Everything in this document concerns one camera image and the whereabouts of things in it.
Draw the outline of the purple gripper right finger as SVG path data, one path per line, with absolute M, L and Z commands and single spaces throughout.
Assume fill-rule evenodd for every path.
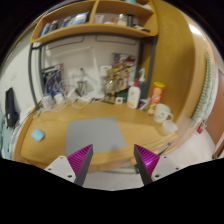
M 167 156 L 156 155 L 137 144 L 134 145 L 134 157 L 144 185 L 179 170 L 179 167 Z

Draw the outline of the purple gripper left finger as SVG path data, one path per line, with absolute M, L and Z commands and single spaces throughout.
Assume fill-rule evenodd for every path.
M 93 145 L 90 144 L 69 156 L 59 156 L 45 170 L 78 186 L 82 186 L 88 173 L 93 156 Z

